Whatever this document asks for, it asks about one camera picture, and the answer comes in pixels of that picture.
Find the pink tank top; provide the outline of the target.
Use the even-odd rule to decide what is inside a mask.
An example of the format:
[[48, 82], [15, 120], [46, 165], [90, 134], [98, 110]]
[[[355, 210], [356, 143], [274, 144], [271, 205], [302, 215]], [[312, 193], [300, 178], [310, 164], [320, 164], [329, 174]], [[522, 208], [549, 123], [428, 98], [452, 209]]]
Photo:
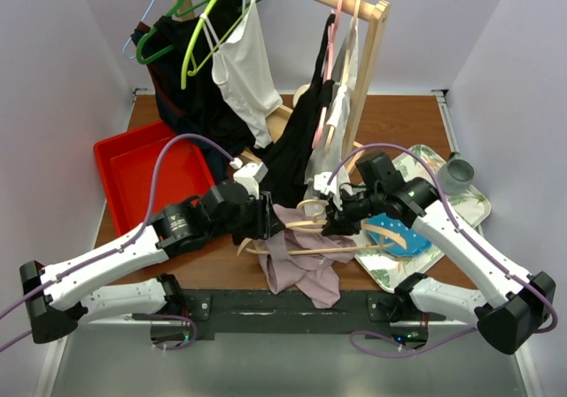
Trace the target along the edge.
[[340, 280], [334, 262], [348, 263], [354, 253], [285, 256], [258, 255], [269, 290], [278, 294], [291, 286], [302, 291], [316, 308], [330, 308], [340, 299]]

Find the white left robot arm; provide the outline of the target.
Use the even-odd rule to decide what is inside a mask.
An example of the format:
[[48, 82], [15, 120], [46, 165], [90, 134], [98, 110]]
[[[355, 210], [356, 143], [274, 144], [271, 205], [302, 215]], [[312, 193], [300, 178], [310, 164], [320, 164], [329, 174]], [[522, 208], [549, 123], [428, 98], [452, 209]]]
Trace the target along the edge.
[[228, 180], [203, 196], [164, 207], [148, 222], [70, 261], [48, 266], [30, 261], [19, 274], [32, 339], [49, 343], [107, 316], [178, 320], [187, 306], [174, 276], [131, 285], [116, 280], [198, 251], [216, 237], [230, 235], [239, 245], [247, 238], [267, 239], [283, 228], [269, 193], [253, 196]]

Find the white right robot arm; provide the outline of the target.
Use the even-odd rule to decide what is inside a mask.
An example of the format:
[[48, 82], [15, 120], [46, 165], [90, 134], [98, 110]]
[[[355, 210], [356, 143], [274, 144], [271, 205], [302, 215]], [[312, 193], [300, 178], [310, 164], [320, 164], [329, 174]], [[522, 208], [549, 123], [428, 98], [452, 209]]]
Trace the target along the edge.
[[336, 171], [317, 180], [325, 201], [325, 235], [351, 236], [369, 218], [386, 214], [429, 239], [477, 287], [443, 284], [415, 273], [394, 290], [397, 314], [407, 320], [421, 313], [443, 315], [467, 324], [503, 354], [513, 354], [533, 334], [558, 325], [553, 306], [556, 284], [545, 272], [532, 274], [500, 253], [449, 205], [439, 180], [405, 180], [384, 152], [384, 144], [360, 148], [357, 167], [363, 184], [354, 193], [340, 191], [334, 202]]

